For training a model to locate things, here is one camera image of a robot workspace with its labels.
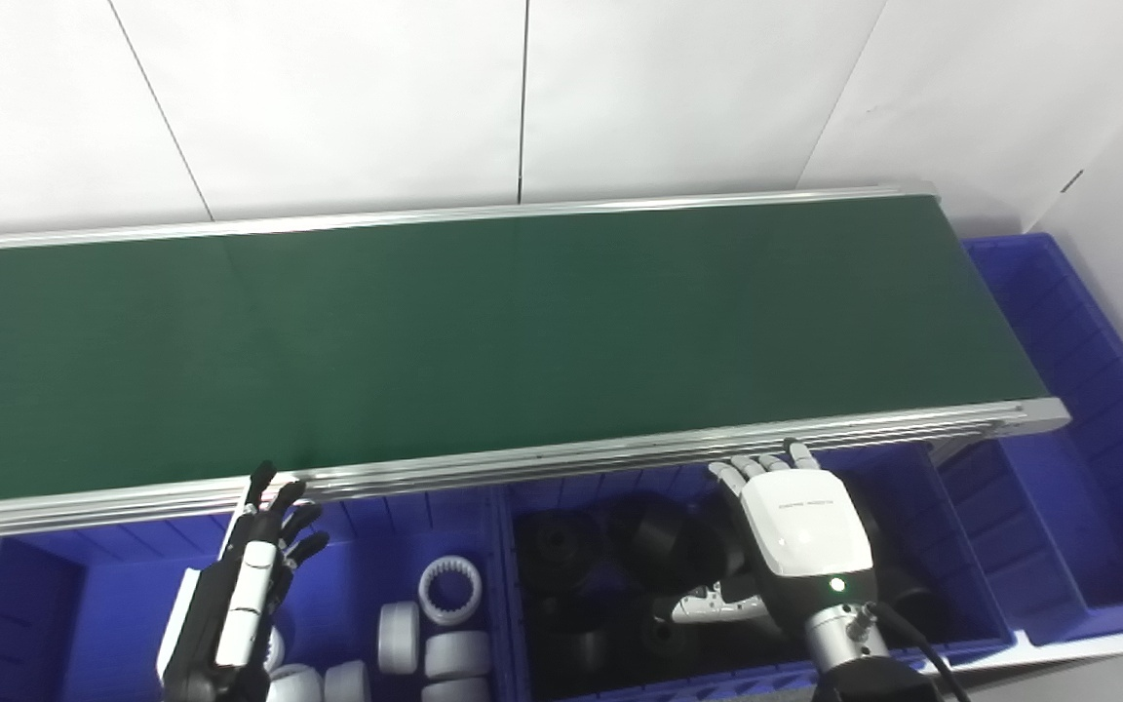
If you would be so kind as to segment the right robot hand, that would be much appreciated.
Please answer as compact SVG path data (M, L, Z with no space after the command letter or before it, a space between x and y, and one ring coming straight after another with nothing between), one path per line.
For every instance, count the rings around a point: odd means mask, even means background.
M809 445L788 439L780 453L719 459L706 469L731 508L749 576L683 595L668 621L766 618L805 645L820 674L891 657L871 613L879 596L868 530L843 481Z

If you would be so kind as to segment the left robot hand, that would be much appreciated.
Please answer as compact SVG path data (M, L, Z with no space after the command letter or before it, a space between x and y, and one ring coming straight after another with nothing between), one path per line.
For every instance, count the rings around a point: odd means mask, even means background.
M296 571L330 540L308 530L325 508L305 501L305 481L290 480L263 501L276 476L275 463L259 463L213 563L183 574L156 662L165 701L268 698L275 617Z

